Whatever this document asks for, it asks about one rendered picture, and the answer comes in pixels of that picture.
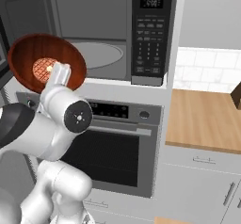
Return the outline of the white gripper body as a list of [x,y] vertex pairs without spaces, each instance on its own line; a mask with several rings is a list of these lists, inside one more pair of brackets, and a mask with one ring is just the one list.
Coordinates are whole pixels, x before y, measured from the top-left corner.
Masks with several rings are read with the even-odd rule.
[[51,70],[46,87],[50,88],[54,85],[66,86],[71,77],[71,73],[71,66],[69,64],[56,62]]

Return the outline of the round brown waffle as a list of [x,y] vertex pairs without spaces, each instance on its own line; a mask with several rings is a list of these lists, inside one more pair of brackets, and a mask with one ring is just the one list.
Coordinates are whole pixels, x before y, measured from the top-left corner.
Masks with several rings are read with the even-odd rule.
[[51,74],[51,72],[46,71],[46,68],[48,66],[54,67],[55,63],[56,60],[50,57],[44,57],[36,60],[32,68],[32,72],[35,78],[43,84],[45,84],[48,81]]

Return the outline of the brown wooden bowl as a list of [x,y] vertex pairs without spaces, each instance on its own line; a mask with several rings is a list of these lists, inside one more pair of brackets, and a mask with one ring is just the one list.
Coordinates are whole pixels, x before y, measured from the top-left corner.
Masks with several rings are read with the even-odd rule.
[[87,67],[79,51],[64,39],[49,34],[30,34],[17,39],[8,51],[8,65],[15,78],[26,88],[41,93],[45,85],[32,71],[34,63],[44,57],[71,65],[67,87],[79,88],[86,78]]

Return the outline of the glass microwave turntable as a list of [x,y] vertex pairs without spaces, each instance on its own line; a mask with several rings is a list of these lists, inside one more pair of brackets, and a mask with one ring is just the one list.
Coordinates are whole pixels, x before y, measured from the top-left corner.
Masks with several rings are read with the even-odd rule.
[[124,45],[102,42],[73,42],[72,45],[81,53],[88,69],[101,68],[118,62],[126,51]]

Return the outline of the microwave door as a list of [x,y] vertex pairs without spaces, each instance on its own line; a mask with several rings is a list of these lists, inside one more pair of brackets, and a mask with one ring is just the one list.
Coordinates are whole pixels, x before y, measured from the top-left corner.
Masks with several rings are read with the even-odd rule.
[[8,64],[8,51],[12,43],[12,36],[0,15],[0,89],[13,76]]

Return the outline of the oven door with dark window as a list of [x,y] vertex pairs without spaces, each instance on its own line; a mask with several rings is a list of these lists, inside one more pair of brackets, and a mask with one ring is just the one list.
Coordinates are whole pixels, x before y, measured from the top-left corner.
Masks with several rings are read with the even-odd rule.
[[131,136],[87,129],[74,139],[61,160],[84,171],[96,189],[149,198],[153,192],[158,127],[114,122],[92,126],[149,129],[152,135]]

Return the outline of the black and grey microwave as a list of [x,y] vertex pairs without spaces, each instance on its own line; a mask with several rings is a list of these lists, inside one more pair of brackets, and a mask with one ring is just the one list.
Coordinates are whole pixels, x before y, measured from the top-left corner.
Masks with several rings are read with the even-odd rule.
[[124,45],[111,65],[88,69],[89,78],[160,86],[167,72],[172,0],[0,0],[12,40],[48,33],[73,42]]

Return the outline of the grey cupboard door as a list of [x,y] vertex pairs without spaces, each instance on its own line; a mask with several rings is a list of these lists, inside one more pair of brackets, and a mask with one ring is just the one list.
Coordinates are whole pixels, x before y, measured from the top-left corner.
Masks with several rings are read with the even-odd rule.
[[156,215],[191,224],[221,224],[232,198],[223,205],[230,184],[235,183],[234,192],[240,180],[236,174],[163,164],[156,187]]
[[228,207],[221,224],[241,224],[241,208],[237,208],[241,199],[241,184],[237,187],[233,194],[233,199]]

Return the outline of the stainless steel oven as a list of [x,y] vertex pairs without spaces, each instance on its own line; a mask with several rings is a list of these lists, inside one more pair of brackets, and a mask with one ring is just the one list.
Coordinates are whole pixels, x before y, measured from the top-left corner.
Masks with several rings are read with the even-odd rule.
[[[92,112],[93,120],[91,125],[105,123],[134,123],[134,124],[149,124],[159,127],[161,110],[160,106],[143,105],[143,104],[128,104],[107,101],[91,100],[89,102]],[[146,110],[150,116],[144,120],[139,116],[139,112]]]

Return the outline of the grey drawer front under oven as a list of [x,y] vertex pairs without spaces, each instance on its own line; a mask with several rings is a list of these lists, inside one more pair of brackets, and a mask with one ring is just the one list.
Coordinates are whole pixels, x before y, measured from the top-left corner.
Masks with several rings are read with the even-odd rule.
[[150,199],[99,189],[93,189],[86,198],[89,199],[108,203],[108,209],[84,203],[96,224],[154,224]]

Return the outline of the dark brown wooden block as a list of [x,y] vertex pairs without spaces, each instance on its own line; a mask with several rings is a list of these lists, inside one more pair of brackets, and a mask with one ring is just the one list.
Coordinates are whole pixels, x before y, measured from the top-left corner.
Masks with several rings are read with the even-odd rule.
[[241,82],[232,91],[231,97],[232,97],[235,107],[238,110],[241,110]]

